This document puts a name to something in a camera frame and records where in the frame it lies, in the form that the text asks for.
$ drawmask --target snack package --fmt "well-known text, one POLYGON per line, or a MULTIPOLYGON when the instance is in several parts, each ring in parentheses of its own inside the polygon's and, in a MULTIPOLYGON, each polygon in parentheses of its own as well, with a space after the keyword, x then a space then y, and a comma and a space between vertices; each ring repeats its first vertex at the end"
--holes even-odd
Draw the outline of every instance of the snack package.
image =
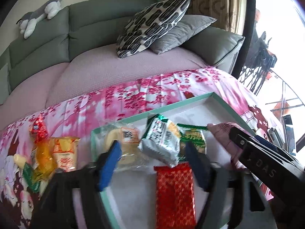
POLYGON ((49 149, 49 134, 42 114, 36 118, 30 127, 30 136, 34 141, 31 153, 32 167, 35 168, 32 181, 47 180, 57 165, 49 149))
POLYGON ((157 172, 156 229, 191 229, 196 225, 193 174, 188 163, 154 167, 157 172))
POLYGON ((44 139, 38 143, 36 149, 37 168, 33 172, 33 181, 48 180, 49 175, 57 168, 55 159, 50 151, 50 140, 44 139))
POLYGON ((33 169, 37 168, 38 163, 36 161, 36 143, 49 138, 49 133, 45 126, 45 122, 42 118, 42 114, 39 114, 34 123, 30 127, 30 137, 32 138, 34 144, 31 152, 31 166, 33 169))
POLYGON ((34 183, 32 178, 33 178, 33 168, 26 162, 26 158, 19 155, 15 154, 14 155, 14 162, 18 165, 20 169, 22 169, 22 175, 28 184, 29 188, 34 192, 38 193, 39 192, 39 187, 40 187, 40 182, 34 183))
POLYGON ((50 146, 53 148, 53 157, 58 168, 65 172, 76 170, 79 140, 80 138, 76 137, 50 138, 50 146))
POLYGON ((147 120, 139 149, 147 156, 174 167, 179 161, 181 135, 172 121, 157 114, 147 120))
POLYGON ((140 132, 137 128, 131 124, 116 122, 100 129, 100 134, 95 137, 97 155, 107 152, 114 140, 121 143, 122 156, 117 163, 116 171, 146 166, 148 159, 138 149, 140 132))
POLYGON ((193 142, 198 152, 206 154, 206 141, 203 131, 207 131, 206 126, 195 126, 177 123, 179 129, 183 132, 180 138, 180 153, 179 160, 186 161, 185 145, 187 141, 193 142))

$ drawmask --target sofa armrest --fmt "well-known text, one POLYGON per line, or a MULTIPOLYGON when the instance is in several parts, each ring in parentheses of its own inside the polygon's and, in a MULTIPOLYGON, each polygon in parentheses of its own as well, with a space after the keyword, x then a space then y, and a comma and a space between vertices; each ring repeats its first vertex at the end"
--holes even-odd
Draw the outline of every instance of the sofa armrest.
POLYGON ((244 40, 244 36, 209 26, 182 47, 202 57, 208 65, 231 73, 244 40))

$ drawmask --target pink floral blanket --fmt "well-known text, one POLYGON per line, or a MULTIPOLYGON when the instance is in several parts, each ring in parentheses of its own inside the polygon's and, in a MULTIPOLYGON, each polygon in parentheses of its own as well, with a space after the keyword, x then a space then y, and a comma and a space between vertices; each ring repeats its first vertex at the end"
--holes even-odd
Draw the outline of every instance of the pink floral blanket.
POLYGON ((78 166, 90 160, 91 130, 110 121, 159 108, 207 92, 217 93, 258 135, 266 138, 270 127, 279 126, 275 116, 256 96, 226 72, 214 67, 186 70, 138 79, 90 92, 29 115, 9 125, 0 139, 0 199, 20 228, 27 228, 39 194, 28 188, 15 153, 30 161, 33 146, 29 126, 42 113, 51 136, 77 136, 78 166))

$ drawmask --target blue gripper pad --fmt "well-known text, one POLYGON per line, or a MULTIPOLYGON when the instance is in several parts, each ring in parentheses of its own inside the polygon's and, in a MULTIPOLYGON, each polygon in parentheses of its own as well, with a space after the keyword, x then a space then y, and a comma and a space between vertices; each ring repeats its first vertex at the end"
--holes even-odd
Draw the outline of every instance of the blue gripper pad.
POLYGON ((268 147, 270 150, 273 150, 276 153, 279 153, 278 147, 275 146, 274 144, 271 144, 269 141, 265 140, 261 136, 255 135, 254 138, 260 142, 262 145, 268 147))
POLYGON ((204 153, 199 153, 191 141, 186 142, 185 153, 199 187, 207 191, 211 173, 210 160, 204 153))
POLYGON ((107 154, 108 156, 105 159, 104 165, 101 166, 99 171, 99 182, 97 184, 98 191, 103 191, 103 189, 106 188, 111 181, 114 168, 122 156, 120 142, 115 140, 112 143, 109 151, 103 154, 107 154))

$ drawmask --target throw pillow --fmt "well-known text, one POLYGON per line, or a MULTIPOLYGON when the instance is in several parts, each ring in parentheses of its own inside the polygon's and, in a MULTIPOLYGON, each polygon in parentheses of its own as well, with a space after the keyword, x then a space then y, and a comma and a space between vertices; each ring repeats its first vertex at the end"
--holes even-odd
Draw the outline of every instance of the throw pillow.
POLYGON ((2 105, 10 95, 8 71, 9 69, 7 64, 0 69, 0 105, 2 105))
POLYGON ((119 58, 141 52, 181 20, 191 0, 165 0, 136 13, 117 39, 119 58))
POLYGON ((216 19, 204 15, 184 15, 174 28, 156 39, 149 48, 156 54, 167 52, 183 44, 215 21, 216 19))

